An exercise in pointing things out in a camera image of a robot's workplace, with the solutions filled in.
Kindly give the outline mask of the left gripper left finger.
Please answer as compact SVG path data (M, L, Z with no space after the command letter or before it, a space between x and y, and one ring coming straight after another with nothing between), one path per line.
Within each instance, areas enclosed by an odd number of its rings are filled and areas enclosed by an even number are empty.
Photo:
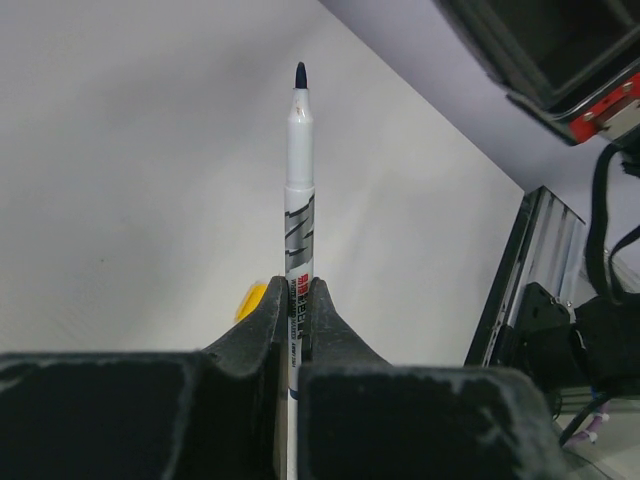
M282 479L287 287L210 346L1 358L5 479Z

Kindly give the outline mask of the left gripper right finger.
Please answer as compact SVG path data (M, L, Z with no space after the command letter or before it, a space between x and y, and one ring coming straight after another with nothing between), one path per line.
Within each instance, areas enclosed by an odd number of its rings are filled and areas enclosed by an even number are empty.
M310 289L298 377L302 479L561 479L542 393L509 368L394 366Z

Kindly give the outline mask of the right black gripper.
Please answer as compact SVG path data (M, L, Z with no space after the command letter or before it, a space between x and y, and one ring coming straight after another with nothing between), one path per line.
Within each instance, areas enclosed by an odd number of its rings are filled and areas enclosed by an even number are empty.
M639 141L636 1L439 1L509 101L574 146Z

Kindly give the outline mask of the yellow pen cap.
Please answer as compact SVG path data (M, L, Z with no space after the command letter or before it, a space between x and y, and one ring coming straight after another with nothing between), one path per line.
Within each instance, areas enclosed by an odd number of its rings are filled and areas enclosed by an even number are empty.
M265 282L255 282L247 290L245 296L240 302L235 316L234 322L239 323L249 316L260 304L265 292L267 284Z

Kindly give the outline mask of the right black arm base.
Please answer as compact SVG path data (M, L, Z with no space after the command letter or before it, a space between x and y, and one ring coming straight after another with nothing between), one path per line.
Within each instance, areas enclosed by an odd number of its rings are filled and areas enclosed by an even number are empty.
M575 320L539 284L524 290L516 325L507 329L499 360L531 378L551 414L577 410L576 389L639 398L639 303L618 305L596 296Z

